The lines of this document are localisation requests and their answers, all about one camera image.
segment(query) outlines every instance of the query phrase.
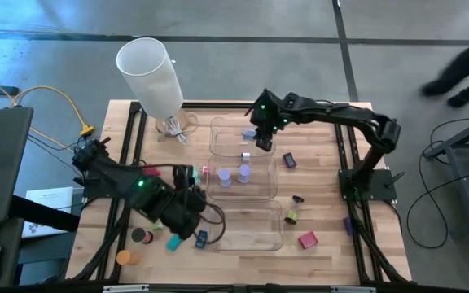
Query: white cylindrical container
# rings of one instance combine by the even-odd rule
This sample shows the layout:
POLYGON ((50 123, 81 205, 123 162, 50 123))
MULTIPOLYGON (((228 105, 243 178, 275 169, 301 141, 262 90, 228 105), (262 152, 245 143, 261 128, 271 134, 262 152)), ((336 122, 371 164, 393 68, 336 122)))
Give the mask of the white cylindrical container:
POLYGON ((150 37, 131 41, 119 50, 116 64, 149 116, 177 115, 184 98, 164 44, 150 37))

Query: gray floor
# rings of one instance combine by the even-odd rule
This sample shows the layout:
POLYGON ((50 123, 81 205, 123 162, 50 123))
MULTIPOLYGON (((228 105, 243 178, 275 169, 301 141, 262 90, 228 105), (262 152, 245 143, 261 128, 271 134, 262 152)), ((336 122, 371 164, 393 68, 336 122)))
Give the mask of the gray floor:
MULTIPOLYGON (((463 40, 458 43, 467 44, 469 40, 469 0, 340 0, 340 6, 347 37, 420 43, 463 40)), ((398 209, 405 219, 410 204, 423 193, 417 159, 432 128, 469 117, 469 105, 450 109, 444 99, 420 98, 417 89, 465 46, 445 46, 444 42, 440 46, 349 45, 357 96, 349 95, 344 67, 346 63, 348 76, 348 60, 332 40, 341 34, 335 20, 331 0, 0 0, 0 33, 267 37, 240 43, 166 42, 171 58, 177 61, 185 97, 254 99, 267 87, 280 95, 294 91, 312 98, 372 102, 377 112, 396 117, 403 127, 399 146, 387 162, 394 172, 406 172, 397 183, 398 209), (304 39, 294 43, 291 37, 304 39), (312 38, 332 43, 312 42, 312 38)), ((85 119, 96 126, 103 123, 109 99, 133 98, 114 62, 124 42, 4 38, 0 36, 2 85, 56 86, 71 95, 85 119)), ((469 78, 458 89, 467 84, 469 78)), ((1 97, 0 107, 7 105, 1 97)), ((34 107, 33 124, 38 129, 65 143, 77 140, 80 125, 61 98, 38 91, 24 105, 34 107)), ((437 137, 447 138, 465 126, 449 125, 437 137)), ((69 162, 69 153, 58 155, 69 162)), ((451 178, 449 170, 437 163, 424 162, 423 173, 429 186, 451 178)), ((73 185, 73 175, 28 144, 16 194, 73 185)), ((435 196, 450 226, 464 225, 455 187, 443 188, 435 196)), ((436 243, 443 236, 443 223, 429 199, 414 209, 410 223, 423 243, 436 243)), ((469 239, 449 239, 440 249, 425 250, 404 236, 416 282, 469 289, 469 239)))

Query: white cable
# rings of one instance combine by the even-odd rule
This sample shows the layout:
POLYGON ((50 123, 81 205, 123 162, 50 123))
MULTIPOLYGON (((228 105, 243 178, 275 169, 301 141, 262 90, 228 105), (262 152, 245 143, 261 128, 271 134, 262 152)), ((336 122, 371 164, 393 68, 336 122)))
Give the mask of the white cable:
POLYGON ((187 137, 186 133, 191 134, 193 133, 196 129, 199 128, 199 117, 195 113, 188 113, 190 116, 193 116, 196 119, 195 127, 193 129, 188 129, 182 131, 182 127, 180 126, 180 122, 178 122, 178 118, 176 117, 169 117, 164 121, 164 126, 166 128, 166 131, 177 137, 177 140, 183 145, 187 145, 187 137))

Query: transparent container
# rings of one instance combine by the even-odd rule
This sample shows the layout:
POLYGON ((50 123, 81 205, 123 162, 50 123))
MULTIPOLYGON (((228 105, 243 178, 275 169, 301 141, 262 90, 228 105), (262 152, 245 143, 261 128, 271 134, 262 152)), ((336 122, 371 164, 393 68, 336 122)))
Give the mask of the transparent container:
POLYGON ((274 144, 270 151, 264 151, 256 146, 254 140, 244 140, 243 131, 256 127, 247 119, 215 118, 211 121, 211 136, 209 150, 214 155, 240 157, 242 153, 249 153, 251 157, 272 156, 274 144))
POLYGON ((211 199, 262 201, 273 199, 278 193, 276 163, 272 156, 244 159, 215 155, 209 159, 207 189, 211 199), (242 165, 251 169, 247 183, 240 181, 242 165), (219 173, 228 171, 230 184, 226 187, 219 173))
MULTIPOLYGON (((276 251, 283 245, 282 206, 275 200, 265 202, 235 202, 216 200, 226 216, 226 232, 216 243, 206 246, 216 251, 276 251)), ((204 216, 220 222, 217 212, 208 208, 204 216)), ((208 240, 214 240, 222 225, 203 221, 208 240)))

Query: wooden table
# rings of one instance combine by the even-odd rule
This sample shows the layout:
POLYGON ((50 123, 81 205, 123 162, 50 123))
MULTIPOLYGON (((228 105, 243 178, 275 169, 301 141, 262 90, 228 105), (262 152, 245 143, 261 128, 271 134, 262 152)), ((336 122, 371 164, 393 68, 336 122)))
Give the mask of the wooden table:
MULTIPOLYGON (((110 157, 119 159, 128 118, 129 100, 112 100, 104 121, 102 138, 110 137, 107 144, 110 157)), ((370 103, 353 103, 370 108, 370 103)), ((193 164, 200 168, 212 156, 209 150, 210 122, 215 117, 236 119, 243 117, 238 109, 189 109, 198 116, 198 129, 189 135, 188 146, 181 146, 174 138, 158 142, 159 136, 152 118, 148 118, 141 158, 150 164, 193 164)), ((133 155, 138 121, 134 126, 129 160, 133 155)), ((369 148, 361 132, 356 131, 357 144, 363 157, 369 148)), ((356 285, 356 260, 352 239, 346 234, 342 220, 348 215, 346 204, 340 199, 337 170, 340 159, 332 124, 315 122, 308 125, 289 125, 274 137, 279 160, 291 152, 298 163, 294 171, 278 165, 277 200, 283 212, 291 206, 291 197, 301 195, 297 225, 284 225, 283 246, 277 251, 203 251, 194 247, 193 238, 185 241, 175 252, 165 248, 170 238, 168 229, 149 245, 134 243, 130 233, 137 227, 151 227, 151 223, 137 212, 132 212, 126 248, 142 253, 137 265, 125 265, 121 282, 193 283, 193 284, 264 284, 283 285, 356 285), (298 237, 314 231, 319 238, 316 247, 304 250, 298 237)), ((161 169, 166 181, 172 182, 171 170, 161 169)), ((79 273, 103 241, 109 199, 94 201, 81 215, 81 222, 72 249, 67 278, 79 273)), ((370 202, 375 237, 384 255, 405 278, 410 279, 405 248, 397 217, 382 202, 370 202)), ((372 278, 370 253, 363 243, 367 272, 372 278)), ((115 260, 115 245, 110 250, 107 276, 115 260)))

